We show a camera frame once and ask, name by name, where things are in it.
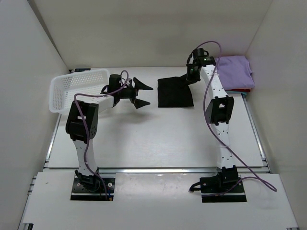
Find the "black t shirt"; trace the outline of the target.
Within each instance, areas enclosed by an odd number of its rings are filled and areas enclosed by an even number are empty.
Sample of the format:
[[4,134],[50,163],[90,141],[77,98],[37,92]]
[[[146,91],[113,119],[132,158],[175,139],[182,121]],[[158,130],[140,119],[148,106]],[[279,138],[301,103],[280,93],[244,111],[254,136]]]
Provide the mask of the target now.
[[186,81],[186,75],[158,79],[158,107],[193,107],[192,93]]

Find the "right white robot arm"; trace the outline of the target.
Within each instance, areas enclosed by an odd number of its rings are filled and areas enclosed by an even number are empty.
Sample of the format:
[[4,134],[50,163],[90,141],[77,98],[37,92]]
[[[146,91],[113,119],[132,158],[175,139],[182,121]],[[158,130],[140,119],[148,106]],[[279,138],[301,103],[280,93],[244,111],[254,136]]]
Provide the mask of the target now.
[[226,192],[238,181],[238,172],[233,154],[229,151],[229,122],[231,119],[234,98],[228,96],[219,78],[214,57],[203,48],[196,48],[187,60],[187,82],[196,83],[203,79],[206,87],[204,101],[205,120],[218,137],[217,175],[208,178],[204,183],[215,186],[217,190]]

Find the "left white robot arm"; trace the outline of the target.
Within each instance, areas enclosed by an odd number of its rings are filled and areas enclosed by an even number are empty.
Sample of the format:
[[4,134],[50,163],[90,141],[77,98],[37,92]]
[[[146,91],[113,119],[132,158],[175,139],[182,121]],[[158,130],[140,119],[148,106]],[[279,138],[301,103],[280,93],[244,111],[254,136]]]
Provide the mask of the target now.
[[75,174],[79,183],[86,189],[96,191],[105,186],[104,180],[99,175],[93,147],[93,139],[98,130],[99,113],[115,107],[121,99],[130,100],[136,109],[150,105],[147,101],[137,99],[140,90],[152,91],[153,88],[136,77],[122,80],[121,74],[112,74],[99,95],[85,93],[74,95],[65,129],[77,152],[79,168]]

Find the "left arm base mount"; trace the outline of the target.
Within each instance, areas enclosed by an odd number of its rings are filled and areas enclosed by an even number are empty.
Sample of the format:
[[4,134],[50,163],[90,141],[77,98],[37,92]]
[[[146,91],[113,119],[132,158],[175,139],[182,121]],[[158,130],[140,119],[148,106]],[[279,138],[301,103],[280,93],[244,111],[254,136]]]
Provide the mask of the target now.
[[82,176],[76,171],[70,200],[72,201],[113,201],[115,177]]

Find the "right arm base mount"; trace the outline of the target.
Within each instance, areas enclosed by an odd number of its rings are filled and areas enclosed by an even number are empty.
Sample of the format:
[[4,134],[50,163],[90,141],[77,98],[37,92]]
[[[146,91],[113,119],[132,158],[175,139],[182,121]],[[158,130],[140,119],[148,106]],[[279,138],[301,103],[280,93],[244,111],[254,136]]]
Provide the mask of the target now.
[[189,188],[189,192],[201,192],[203,203],[243,203],[247,202],[242,178],[236,166],[217,169],[211,177],[201,177]]

